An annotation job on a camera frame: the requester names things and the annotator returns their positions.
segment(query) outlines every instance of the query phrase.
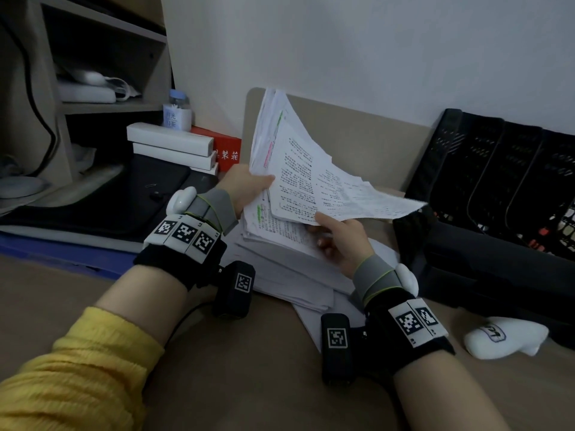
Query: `hand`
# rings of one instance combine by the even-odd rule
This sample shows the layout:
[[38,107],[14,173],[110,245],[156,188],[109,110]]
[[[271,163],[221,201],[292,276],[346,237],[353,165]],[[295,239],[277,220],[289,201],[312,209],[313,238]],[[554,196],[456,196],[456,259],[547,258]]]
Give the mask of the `hand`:
[[317,245],[324,250],[327,258],[333,260],[348,278],[353,278],[355,270],[375,252],[367,239],[363,225],[355,219],[340,222],[337,219],[316,212],[315,220],[320,226],[310,226],[312,233],[331,232],[333,237],[320,237]]
[[251,203],[263,190],[269,188],[274,179],[273,175],[252,175],[248,165],[234,165],[226,176],[216,186],[225,190],[232,200],[236,217],[239,218],[242,210]]

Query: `white marker tag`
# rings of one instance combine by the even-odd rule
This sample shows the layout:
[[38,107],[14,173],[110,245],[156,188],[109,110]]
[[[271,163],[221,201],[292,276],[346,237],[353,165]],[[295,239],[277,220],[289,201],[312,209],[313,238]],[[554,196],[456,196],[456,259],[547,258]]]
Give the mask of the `white marker tag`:
[[409,304],[412,310],[417,314],[419,320],[423,322],[434,338],[447,337],[449,335],[445,327],[439,322],[439,319],[435,317],[435,314],[433,314],[422,298],[410,299],[407,301],[407,304]]
[[433,340],[433,335],[407,302],[392,307],[388,311],[410,341],[412,347],[418,347]]

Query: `bottle label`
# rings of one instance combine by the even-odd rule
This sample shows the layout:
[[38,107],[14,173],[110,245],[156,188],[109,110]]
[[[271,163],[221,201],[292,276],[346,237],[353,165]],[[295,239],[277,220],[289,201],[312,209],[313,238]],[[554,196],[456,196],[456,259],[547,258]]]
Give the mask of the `bottle label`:
[[164,104],[164,127],[174,130],[191,130],[191,109]]

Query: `person's left hand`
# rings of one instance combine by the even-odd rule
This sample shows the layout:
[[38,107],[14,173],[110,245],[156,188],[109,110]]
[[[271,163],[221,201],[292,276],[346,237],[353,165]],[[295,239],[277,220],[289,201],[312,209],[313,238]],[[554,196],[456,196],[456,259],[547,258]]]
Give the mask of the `person's left hand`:
[[263,190],[268,189],[276,179],[273,175],[252,175],[248,165],[236,164],[230,168],[216,188],[225,190],[232,199],[236,217]]

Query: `qr code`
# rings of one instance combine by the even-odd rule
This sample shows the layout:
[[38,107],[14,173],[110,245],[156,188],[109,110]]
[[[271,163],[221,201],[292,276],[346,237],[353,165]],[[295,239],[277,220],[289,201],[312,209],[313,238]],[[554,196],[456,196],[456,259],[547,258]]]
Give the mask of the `qr code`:
[[505,332],[495,324],[485,325],[480,329],[489,336],[492,342],[499,343],[507,339]]
[[154,231],[154,234],[163,234],[164,236],[168,235],[172,228],[177,224],[176,221],[164,221],[160,224],[160,226]]
[[426,307],[420,307],[418,309],[415,309],[415,311],[417,311],[421,320],[427,326],[437,325],[439,323],[439,321],[437,319],[435,319],[435,317],[433,316],[431,311],[429,311]]
[[347,348],[347,331],[345,328],[327,328],[327,346],[333,349]]
[[413,334],[423,328],[423,325],[419,322],[419,319],[415,316],[413,311],[408,311],[397,316],[396,321],[406,334]]
[[248,275],[244,274],[238,274],[235,288],[241,292],[249,293],[251,288],[251,277],[248,277]]
[[210,252],[210,249],[211,249],[212,245],[214,244],[214,242],[215,242],[215,239],[211,238],[205,232],[202,231],[198,235],[198,238],[194,242],[193,246],[195,246],[197,249],[199,249],[204,254],[207,254]]
[[188,244],[196,235],[196,231],[198,230],[193,228],[191,225],[180,224],[176,231],[174,231],[174,234],[172,234],[172,237]]

